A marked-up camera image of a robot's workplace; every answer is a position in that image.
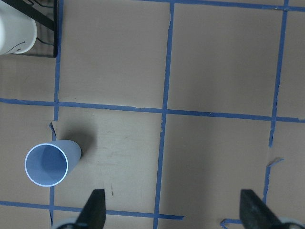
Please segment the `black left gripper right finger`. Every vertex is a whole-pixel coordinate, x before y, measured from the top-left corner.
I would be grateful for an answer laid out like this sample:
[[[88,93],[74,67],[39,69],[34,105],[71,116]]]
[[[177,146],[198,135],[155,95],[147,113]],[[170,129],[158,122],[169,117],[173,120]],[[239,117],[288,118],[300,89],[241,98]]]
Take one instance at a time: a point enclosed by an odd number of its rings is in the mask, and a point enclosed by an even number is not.
[[[245,229],[274,229],[282,225],[279,218],[251,189],[240,191],[239,218]]]

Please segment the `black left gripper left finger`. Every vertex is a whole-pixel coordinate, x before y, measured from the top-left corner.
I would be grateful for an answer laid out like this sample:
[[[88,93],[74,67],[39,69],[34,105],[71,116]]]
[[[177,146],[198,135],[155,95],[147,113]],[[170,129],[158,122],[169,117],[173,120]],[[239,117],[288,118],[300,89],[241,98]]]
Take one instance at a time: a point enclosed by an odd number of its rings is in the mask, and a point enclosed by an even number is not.
[[[75,229],[102,229],[106,221],[104,189],[92,191],[88,201],[74,223]]]

